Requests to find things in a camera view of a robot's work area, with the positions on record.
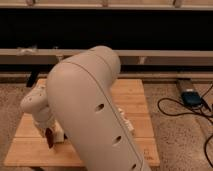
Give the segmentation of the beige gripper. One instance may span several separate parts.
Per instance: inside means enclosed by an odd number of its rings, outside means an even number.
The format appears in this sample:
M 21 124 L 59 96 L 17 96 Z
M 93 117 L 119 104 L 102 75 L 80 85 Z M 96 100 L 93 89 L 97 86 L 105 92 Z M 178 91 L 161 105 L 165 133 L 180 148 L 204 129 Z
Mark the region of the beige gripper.
M 43 138 L 46 139 L 45 131 L 47 128 L 49 128 L 53 132 L 54 143 L 62 143 L 64 141 L 64 131 L 53 115 L 35 116 L 34 126 Z

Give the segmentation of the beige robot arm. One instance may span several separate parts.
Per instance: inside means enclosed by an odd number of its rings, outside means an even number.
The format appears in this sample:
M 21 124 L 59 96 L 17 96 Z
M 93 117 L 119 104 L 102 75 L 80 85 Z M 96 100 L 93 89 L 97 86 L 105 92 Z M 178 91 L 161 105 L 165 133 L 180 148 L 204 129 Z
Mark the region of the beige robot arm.
M 58 121 L 88 171 L 151 171 L 110 93 L 119 73 L 115 51 L 90 48 L 56 64 L 21 108 L 40 128 Z

